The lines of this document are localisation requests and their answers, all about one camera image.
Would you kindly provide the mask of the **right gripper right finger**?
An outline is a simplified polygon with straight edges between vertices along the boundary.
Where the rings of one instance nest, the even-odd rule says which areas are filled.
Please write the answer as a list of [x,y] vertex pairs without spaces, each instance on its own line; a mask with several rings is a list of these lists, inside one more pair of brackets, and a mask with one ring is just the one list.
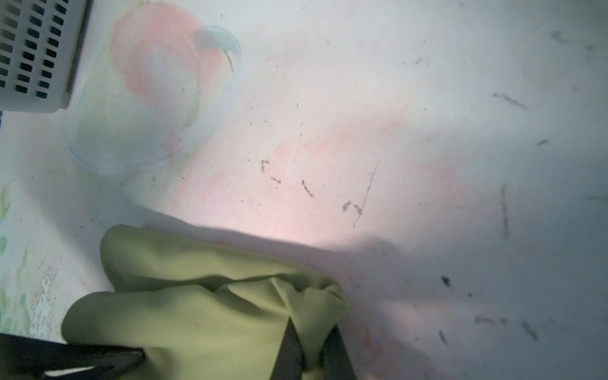
[[321,356],[324,380],[357,380],[338,326],[326,338]]

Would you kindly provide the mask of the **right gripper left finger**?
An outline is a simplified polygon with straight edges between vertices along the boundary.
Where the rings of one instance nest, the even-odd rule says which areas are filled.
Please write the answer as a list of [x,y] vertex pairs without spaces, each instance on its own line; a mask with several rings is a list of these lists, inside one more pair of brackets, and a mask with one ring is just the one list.
[[304,354],[293,321],[288,321],[271,380],[301,380]]

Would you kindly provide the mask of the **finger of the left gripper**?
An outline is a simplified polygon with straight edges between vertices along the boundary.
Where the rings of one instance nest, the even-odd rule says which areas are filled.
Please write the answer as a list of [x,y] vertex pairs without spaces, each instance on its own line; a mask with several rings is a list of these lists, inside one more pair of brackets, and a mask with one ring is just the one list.
[[1,335],[2,379],[118,379],[144,360],[141,348],[68,345]]

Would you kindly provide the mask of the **olive green skirt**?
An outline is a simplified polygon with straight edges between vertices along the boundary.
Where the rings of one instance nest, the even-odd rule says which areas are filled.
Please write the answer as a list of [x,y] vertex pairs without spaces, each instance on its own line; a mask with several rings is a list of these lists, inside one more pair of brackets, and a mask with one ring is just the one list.
[[129,379],[269,379],[288,326],[302,376],[323,376],[321,350],[348,311],[339,285],[278,257],[117,225],[101,239],[110,292],[84,296],[63,319],[77,345],[142,348]]

